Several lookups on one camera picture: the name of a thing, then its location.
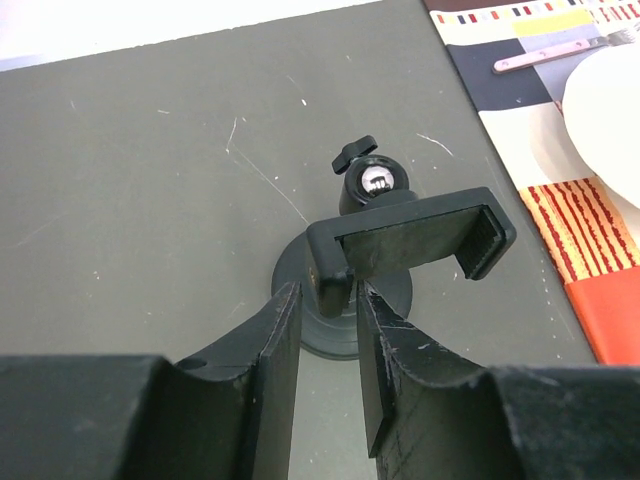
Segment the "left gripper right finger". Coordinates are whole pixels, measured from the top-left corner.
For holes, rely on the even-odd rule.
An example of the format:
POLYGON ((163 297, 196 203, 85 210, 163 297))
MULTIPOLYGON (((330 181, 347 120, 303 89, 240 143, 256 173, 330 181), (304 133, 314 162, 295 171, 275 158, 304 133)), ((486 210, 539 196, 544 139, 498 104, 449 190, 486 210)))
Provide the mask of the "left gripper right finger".
POLYGON ((493 378, 363 282, 357 335, 367 450, 380 479, 500 479, 505 420, 493 378))

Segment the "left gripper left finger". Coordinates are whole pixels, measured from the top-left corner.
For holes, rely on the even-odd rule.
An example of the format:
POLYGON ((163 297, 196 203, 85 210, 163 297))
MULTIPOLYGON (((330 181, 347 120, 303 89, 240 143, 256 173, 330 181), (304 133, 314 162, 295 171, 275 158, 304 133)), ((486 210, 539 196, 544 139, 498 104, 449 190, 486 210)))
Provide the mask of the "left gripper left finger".
POLYGON ((176 363, 172 479, 285 479, 301 338, 302 287, 176 363))

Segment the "black phone stand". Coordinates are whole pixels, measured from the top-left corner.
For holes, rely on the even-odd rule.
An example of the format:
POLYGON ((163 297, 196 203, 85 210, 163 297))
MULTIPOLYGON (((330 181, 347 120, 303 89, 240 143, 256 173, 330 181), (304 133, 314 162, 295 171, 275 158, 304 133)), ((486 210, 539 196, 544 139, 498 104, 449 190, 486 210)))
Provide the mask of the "black phone stand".
POLYGON ((332 162, 343 184, 336 217, 313 223, 278 258, 271 280, 303 289, 301 343, 330 360, 358 357, 356 296, 370 282, 401 317, 410 313, 410 269, 454 257, 483 279, 511 247, 516 228, 487 187, 421 198, 405 168, 377 154, 373 136, 346 144, 332 162))

